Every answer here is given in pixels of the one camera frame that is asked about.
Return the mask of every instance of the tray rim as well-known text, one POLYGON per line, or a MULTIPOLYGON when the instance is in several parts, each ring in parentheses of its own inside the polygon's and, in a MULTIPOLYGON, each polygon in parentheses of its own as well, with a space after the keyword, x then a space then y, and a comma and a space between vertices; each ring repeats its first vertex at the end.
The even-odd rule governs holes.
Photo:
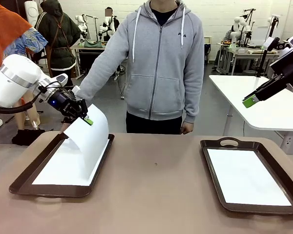
POLYGON ((271 157, 271 159, 273 159, 275 162, 274 164, 277 164, 283 174, 285 174, 288 178, 286 178, 287 180, 289 180, 289 182, 291 181, 291 183, 293 184, 292 179, 289 177, 289 175, 284 171, 284 169, 281 167, 281 165, 275 160, 275 158, 270 154, 270 152, 266 149, 266 147, 260 143, 260 142, 256 142, 256 141, 241 141, 238 140, 236 138, 233 137, 223 137, 220 138, 218 140, 201 140, 200 141, 201 147, 202 147, 202 151, 203 151, 203 155, 204 155, 204 159, 206 161, 206 164, 209 168, 209 174, 212 178, 213 181, 213 185, 214 188, 216 190, 218 199, 221 203, 221 205, 228 211, 231 212, 238 212, 238 213, 249 213, 249 214, 259 214, 259 215, 293 215, 293 195, 292 193, 289 193, 290 190, 289 188, 284 185, 283 181, 279 181, 276 179, 279 178, 275 178, 275 175, 273 175, 271 173, 271 170, 277 175, 278 173, 276 171, 273 170, 272 166, 267 162, 266 158, 259 152, 258 148, 261 148, 261 150, 265 150, 265 153, 268 153, 269 155, 267 157, 271 157), (220 145, 220 143, 224 140, 233 140, 238 142, 238 146, 233 146, 233 145, 220 145), (218 147, 215 146, 208 146, 206 145, 207 143, 218 143, 218 147), (244 148, 244 147, 239 147, 241 145, 253 145, 254 148, 244 148), (286 197, 288 198, 289 202, 292 204, 292 206, 268 206, 268 205, 251 205, 251 204, 235 204, 235 203, 227 203, 225 201, 225 198, 223 196, 216 172, 214 170, 214 167, 212 165, 210 156, 208 154, 207 149, 222 149, 222 150, 249 150, 249 151, 254 151, 256 153, 256 155, 259 157, 259 159, 261 160, 261 162, 264 164, 265 168, 269 171, 269 173, 272 175, 272 177, 274 178, 274 180, 277 182, 278 186, 280 187, 281 190, 284 191, 286 197))
POLYGON ((36 179, 36 177, 46 166, 50 158, 52 158, 56 150, 61 146, 62 142, 67 138, 68 136, 66 136, 64 133, 56 135, 55 138, 53 138, 52 141, 46 146, 46 148, 26 167, 25 170, 22 171, 22 173, 9 186, 9 192, 16 195, 47 198, 83 198, 88 196, 95 186, 97 177, 101 172, 106 157, 115 139, 115 136, 113 134, 108 135, 109 143, 105 149, 99 167, 89 186, 32 185, 31 183, 29 183, 29 181, 33 181, 36 179))

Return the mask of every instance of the neck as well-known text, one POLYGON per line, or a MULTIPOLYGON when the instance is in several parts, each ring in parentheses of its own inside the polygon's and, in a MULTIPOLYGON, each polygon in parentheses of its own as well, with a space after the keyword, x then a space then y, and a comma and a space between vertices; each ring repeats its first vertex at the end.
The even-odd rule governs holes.
POLYGON ((178 7, 175 0, 152 0, 150 6, 153 10, 161 13, 172 11, 178 7))

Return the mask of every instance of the drawstring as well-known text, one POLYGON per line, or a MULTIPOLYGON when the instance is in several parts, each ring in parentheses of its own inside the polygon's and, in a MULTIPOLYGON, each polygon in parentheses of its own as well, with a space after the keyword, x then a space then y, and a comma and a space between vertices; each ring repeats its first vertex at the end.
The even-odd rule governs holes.
POLYGON ((138 20, 139 20, 139 16, 140 16, 140 13, 141 13, 141 9, 142 9, 142 8, 139 7, 138 15, 137 15, 137 18, 136 18, 135 32, 134 32, 134 34, 133 34, 132 62, 135 62, 136 32, 137 32, 137 25, 138 25, 138 20))
POLYGON ((184 6, 184 11, 183 11, 183 14, 182 14, 182 24, 181 24, 181 49, 184 46, 185 15, 186 15, 186 7, 184 6))

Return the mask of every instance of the zipper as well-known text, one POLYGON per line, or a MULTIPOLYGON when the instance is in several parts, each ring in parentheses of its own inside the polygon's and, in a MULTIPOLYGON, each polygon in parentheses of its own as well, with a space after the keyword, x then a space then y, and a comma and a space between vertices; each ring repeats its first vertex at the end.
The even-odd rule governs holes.
POLYGON ((152 99, 151 99, 150 112, 149 112, 149 115, 148 115, 148 119, 151 119, 151 115, 152 115, 152 107, 153 107, 155 86, 156 86, 156 79, 157 79, 158 62, 159 62, 159 58, 160 58, 162 31, 163 31, 163 26, 160 26, 160 38, 159 38, 159 42, 158 42, 158 51, 157 51, 157 60, 156 60, 156 67, 155 67, 154 83, 153 83, 153 92, 152 92, 152 99))

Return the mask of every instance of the black hood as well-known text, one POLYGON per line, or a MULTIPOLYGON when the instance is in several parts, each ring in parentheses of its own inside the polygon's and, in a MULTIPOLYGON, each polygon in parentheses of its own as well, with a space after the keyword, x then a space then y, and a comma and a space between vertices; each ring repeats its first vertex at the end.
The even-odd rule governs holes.
POLYGON ((49 13, 55 17, 60 17, 63 15, 62 7, 57 0, 47 0, 41 3, 43 11, 49 13))

